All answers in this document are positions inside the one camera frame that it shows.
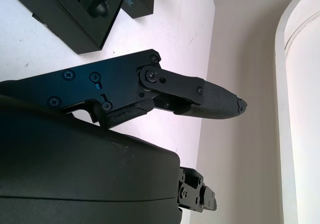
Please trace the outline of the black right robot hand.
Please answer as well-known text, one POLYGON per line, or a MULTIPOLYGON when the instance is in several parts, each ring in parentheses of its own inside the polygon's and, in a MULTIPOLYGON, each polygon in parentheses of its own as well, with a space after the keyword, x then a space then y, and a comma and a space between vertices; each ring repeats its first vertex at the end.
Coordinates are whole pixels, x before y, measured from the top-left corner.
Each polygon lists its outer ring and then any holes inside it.
POLYGON ((183 209, 217 209, 176 153, 113 131, 154 108, 206 119, 246 110, 160 59, 151 49, 1 82, 1 223, 180 223, 183 209))

